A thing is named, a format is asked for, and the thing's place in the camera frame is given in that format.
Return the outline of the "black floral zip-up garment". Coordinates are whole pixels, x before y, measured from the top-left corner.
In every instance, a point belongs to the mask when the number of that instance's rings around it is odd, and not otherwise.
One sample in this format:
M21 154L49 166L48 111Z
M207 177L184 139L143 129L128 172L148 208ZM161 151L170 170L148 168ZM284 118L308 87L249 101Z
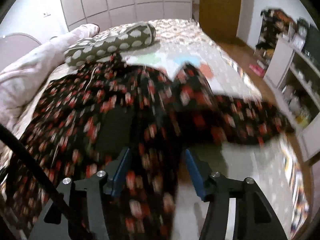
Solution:
M184 150L263 145L293 132L275 105L214 94L190 63L170 79L114 54L51 81L20 141L53 185L89 178L129 148L132 160L117 201L123 234L169 239Z

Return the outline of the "olive pillow with white dots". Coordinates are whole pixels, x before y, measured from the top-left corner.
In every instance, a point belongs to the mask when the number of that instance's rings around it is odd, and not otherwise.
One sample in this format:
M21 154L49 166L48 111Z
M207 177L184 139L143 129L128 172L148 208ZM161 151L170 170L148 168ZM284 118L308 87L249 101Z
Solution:
M155 38L156 28L151 23L142 21L120 25L69 46L65 51L65 63L70 67L80 67L116 52L146 48L154 43Z

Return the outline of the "cluttered white shelf unit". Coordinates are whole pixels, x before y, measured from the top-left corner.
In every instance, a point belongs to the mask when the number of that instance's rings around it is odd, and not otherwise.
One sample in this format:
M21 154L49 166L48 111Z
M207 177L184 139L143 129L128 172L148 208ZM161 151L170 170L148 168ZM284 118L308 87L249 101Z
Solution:
M257 70L296 129L304 161L319 154L319 30L281 9L261 11Z

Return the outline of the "patterned quilted bedspread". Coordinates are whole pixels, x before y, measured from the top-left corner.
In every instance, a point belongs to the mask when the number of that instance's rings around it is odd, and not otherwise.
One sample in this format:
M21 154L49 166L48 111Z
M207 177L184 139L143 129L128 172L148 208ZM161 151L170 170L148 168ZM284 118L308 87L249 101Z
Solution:
M3 49L1 239L294 239L295 127L188 20Z

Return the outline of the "white panelled wardrobe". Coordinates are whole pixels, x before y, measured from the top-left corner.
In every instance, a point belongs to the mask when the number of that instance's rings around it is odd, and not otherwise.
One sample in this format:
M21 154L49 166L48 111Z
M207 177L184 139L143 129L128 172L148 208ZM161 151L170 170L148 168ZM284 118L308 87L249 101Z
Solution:
M68 30L93 23L104 31L125 23L188 20L193 0L60 0Z

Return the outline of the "pink floral folded comforter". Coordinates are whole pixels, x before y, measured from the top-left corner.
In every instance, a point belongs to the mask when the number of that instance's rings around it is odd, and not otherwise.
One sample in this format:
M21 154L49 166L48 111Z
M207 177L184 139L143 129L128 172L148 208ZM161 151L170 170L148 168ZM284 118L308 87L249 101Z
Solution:
M67 48L82 38L95 36L99 27L83 24L40 45L1 71L1 124L12 130L23 108L50 73L65 60Z

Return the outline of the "grey curved headboard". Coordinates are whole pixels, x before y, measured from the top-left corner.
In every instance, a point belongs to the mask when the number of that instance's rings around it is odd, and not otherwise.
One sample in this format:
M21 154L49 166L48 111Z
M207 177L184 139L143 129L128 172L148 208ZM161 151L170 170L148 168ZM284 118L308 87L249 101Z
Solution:
M1 36L0 71L40 45L40 41L24 33L12 33Z

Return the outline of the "brown wooden door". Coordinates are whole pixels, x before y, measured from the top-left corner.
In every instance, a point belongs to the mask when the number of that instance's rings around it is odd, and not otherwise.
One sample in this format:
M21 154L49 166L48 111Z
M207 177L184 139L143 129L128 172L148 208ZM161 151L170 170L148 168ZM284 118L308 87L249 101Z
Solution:
M212 40L231 43L236 37L241 0L200 0L199 24Z

